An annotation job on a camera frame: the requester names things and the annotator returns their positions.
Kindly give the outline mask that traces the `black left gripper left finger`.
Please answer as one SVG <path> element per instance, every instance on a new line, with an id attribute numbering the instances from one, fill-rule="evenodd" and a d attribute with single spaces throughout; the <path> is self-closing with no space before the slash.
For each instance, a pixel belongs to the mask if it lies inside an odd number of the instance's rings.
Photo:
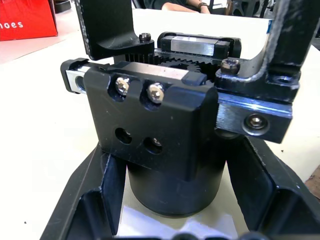
<path id="1" fill-rule="evenodd" d="M 127 164 L 100 146 L 70 176 L 42 240 L 111 240 L 118 232 Z"/>

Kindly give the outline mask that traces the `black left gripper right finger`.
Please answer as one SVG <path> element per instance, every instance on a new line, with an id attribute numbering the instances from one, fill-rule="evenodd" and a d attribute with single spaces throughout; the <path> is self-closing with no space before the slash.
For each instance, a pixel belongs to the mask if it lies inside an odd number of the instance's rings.
<path id="1" fill-rule="evenodd" d="M 231 185 L 247 228 L 282 239 L 320 238 L 320 203 L 300 177 L 260 139 L 226 144 Z"/>

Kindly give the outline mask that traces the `person hand with watch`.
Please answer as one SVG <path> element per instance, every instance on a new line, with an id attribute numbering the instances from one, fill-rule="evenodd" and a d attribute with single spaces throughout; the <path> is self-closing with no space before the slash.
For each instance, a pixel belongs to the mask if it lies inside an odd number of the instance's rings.
<path id="1" fill-rule="evenodd" d="M 202 14 L 210 14 L 209 6 L 205 2 L 200 2 L 198 4 L 198 9 Z"/>

